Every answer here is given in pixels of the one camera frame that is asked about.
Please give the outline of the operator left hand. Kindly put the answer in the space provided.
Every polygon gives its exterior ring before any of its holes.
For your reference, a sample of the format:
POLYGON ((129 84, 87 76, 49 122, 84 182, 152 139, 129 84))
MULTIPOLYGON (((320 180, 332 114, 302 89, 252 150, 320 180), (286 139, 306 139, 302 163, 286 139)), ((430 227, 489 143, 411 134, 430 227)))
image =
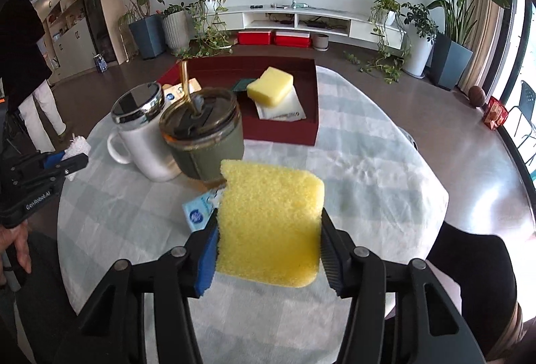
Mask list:
POLYGON ((0 226, 0 251, 4 253, 11 245, 15 247, 15 254, 20 266, 27 274, 32 271, 32 262, 28 246, 28 222, 23 221, 18 226, 8 229, 0 226))

